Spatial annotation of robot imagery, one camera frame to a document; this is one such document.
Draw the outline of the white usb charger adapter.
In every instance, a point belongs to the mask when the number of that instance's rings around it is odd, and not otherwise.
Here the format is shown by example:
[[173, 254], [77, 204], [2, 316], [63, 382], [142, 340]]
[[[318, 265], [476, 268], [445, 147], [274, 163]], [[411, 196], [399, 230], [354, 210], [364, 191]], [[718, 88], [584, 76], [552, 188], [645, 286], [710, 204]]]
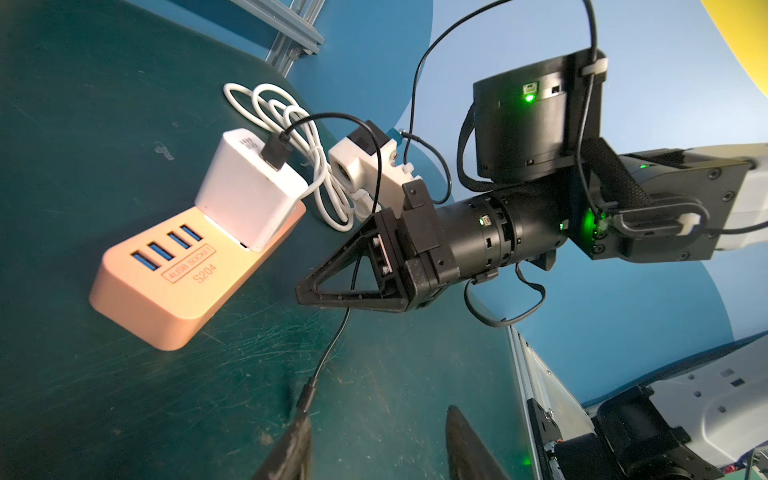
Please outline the white usb charger adapter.
[[291, 166], [265, 161], [264, 146], [247, 129], [224, 132], [194, 202], [252, 251], [267, 247], [308, 189]]

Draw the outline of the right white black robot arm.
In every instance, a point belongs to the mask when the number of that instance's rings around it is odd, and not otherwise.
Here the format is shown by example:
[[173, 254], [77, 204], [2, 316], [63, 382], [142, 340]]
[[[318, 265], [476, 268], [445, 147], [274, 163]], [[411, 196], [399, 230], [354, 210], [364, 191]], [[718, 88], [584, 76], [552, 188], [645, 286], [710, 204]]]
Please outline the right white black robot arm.
[[[366, 221], [296, 289], [299, 303], [405, 312], [506, 266], [553, 266], [567, 242], [593, 260], [707, 260], [767, 239], [767, 148], [742, 144], [617, 154], [600, 134], [607, 60], [596, 48], [477, 82], [458, 143], [476, 143], [473, 197]], [[509, 334], [538, 479], [718, 479], [767, 441], [767, 375], [757, 339], [698, 368], [631, 387], [574, 427], [550, 409], [544, 372], [514, 319]]]

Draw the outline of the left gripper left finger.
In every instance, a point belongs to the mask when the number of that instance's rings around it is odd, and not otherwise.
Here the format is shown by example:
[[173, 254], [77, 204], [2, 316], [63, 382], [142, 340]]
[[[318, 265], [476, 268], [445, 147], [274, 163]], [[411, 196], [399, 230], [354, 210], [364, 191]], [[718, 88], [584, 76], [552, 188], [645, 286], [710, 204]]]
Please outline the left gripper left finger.
[[312, 426], [307, 414], [297, 415], [262, 462], [253, 480], [310, 479]]

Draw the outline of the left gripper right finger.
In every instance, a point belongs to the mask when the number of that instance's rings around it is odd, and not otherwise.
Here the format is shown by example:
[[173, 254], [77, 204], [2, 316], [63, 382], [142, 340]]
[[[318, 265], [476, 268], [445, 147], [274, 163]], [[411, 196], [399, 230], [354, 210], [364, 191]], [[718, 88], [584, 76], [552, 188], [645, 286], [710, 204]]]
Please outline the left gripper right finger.
[[509, 475], [455, 405], [449, 406], [447, 410], [445, 438], [451, 479], [509, 479]]

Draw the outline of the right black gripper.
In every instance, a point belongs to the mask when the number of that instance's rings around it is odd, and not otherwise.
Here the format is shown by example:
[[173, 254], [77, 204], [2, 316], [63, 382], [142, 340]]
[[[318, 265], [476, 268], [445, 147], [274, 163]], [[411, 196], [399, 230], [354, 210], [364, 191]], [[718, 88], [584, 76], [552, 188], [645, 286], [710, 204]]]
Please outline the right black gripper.
[[[405, 312], [429, 305], [459, 280], [446, 228], [421, 180], [402, 186], [402, 211], [376, 212], [296, 286], [299, 304], [319, 308]], [[323, 291], [321, 285], [367, 257], [377, 290]]]

